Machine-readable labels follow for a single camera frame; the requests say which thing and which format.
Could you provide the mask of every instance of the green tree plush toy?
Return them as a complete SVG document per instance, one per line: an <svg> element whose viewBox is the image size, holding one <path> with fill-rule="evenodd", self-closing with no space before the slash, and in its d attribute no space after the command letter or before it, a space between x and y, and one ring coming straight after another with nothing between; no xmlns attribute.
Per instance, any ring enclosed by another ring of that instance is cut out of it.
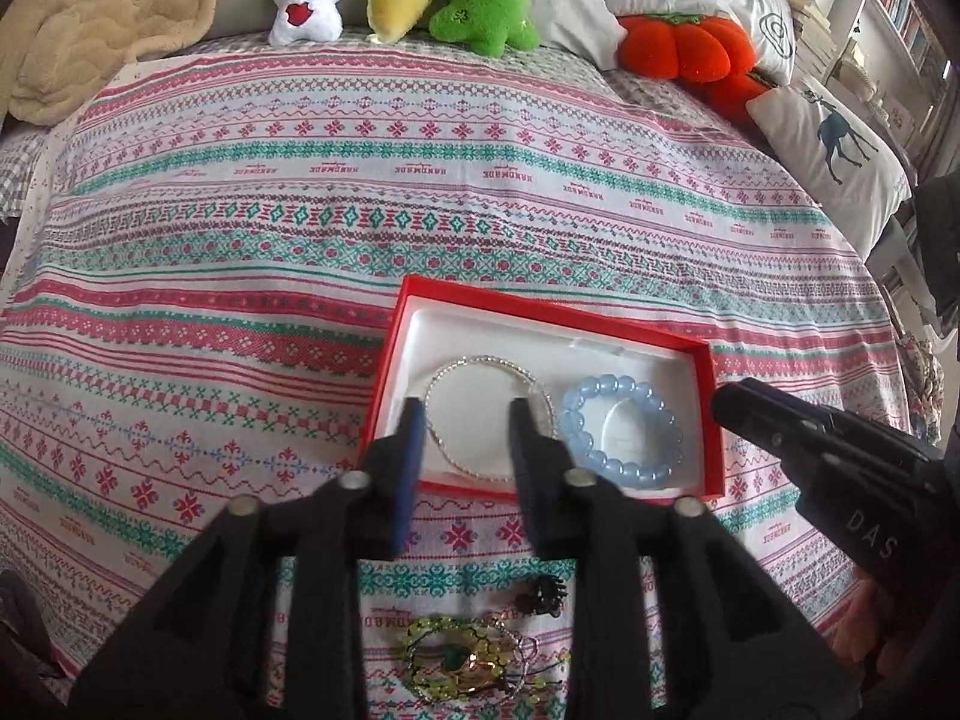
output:
<svg viewBox="0 0 960 720"><path fill-rule="evenodd" d="M430 34L483 56L500 57L506 46L529 52L539 46L529 11L530 0L450 0L430 19Z"/></svg>

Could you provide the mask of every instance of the bed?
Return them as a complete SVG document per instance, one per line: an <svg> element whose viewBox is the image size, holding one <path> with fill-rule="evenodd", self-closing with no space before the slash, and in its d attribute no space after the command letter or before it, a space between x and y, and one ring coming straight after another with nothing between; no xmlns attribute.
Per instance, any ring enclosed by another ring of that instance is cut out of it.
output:
<svg viewBox="0 0 960 720"><path fill-rule="evenodd" d="M656 322L709 340L720 381L906 425L861 259L672 84L552 49L256 35L136 66L72 128L38 158L0 331L0 560L71 674L224 501L303 495L357 461L405 274ZM776 460L725 442L714 514L829 630L850 562ZM462 717L416 706L398 631L502 610L542 570L574 566L532 557L515 506L421 495L402 559L361 570L370 717ZM533 624L545 664L569 651L571 608ZM273 701L283 621L281 601ZM536 712L558 717L550 690Z"/></svg>

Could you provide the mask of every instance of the red heart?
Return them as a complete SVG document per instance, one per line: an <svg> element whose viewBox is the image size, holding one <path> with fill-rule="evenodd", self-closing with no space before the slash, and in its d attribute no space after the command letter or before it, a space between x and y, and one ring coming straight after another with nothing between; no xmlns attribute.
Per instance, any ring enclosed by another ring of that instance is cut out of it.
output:
<svg viewBox="0 0 960 720"><path fill-rule="evenodd" d="M300 26L313 15L310 6L306 2L296 2L287 5L287 20L294 26Z"/></svg>

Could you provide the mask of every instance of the green gemstone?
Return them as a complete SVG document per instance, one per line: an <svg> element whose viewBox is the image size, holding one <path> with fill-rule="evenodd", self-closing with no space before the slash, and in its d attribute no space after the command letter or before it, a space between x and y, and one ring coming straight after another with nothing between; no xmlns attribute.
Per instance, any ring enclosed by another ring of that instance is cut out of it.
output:
<svg viewBox="0 0 960 720"><path fill-rule="evenodd" d="M440 668L445 672L458 671L463 668L469 659L472 651L469 647L462 644L448 644L443 647L443 654L440 656Z"/></svg>

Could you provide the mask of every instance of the beige fleece blanket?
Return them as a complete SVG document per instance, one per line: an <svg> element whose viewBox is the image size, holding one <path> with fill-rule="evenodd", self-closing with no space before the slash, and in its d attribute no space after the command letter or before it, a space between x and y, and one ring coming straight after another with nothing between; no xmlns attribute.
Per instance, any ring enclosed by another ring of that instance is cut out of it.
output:
<svg viewBox="0 0 960 720"><path fill-rule="evenodd" d="M0 122L62 122L125 64L203 37L217 0L14 0L0 20Z"/></svg>

